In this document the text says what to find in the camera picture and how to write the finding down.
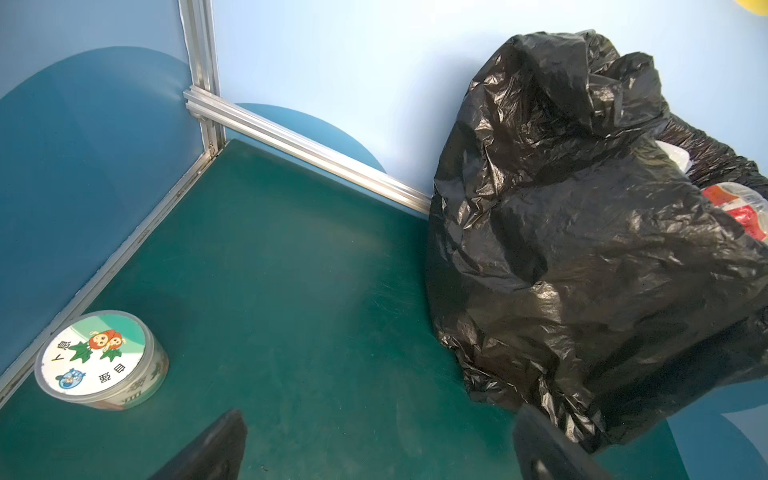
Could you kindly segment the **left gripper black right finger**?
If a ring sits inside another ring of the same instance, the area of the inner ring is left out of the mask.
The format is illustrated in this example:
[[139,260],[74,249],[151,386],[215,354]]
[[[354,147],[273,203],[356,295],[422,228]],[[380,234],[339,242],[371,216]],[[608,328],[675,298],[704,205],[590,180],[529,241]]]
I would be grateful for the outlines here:
[[525,480],[613,479],[611,473],[530,405],[522,406],[517,413],[513,445]]

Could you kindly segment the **white red label bottle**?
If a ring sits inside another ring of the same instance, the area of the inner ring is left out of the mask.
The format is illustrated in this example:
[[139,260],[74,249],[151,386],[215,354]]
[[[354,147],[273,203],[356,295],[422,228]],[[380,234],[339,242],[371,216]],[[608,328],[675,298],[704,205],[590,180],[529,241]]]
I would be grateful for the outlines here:
[[717,208],[733,217],[752,238],[767,243],[767,200],[735,182],[721,182],[702,190]]

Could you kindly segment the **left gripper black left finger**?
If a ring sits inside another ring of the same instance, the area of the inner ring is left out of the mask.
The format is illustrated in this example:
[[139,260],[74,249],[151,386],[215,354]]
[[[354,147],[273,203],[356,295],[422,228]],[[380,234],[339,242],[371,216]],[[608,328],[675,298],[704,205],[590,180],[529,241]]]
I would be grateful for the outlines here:
[[240,410],[229,410],[156,473],[156,479],[232,479],[239,477],[247,426]]

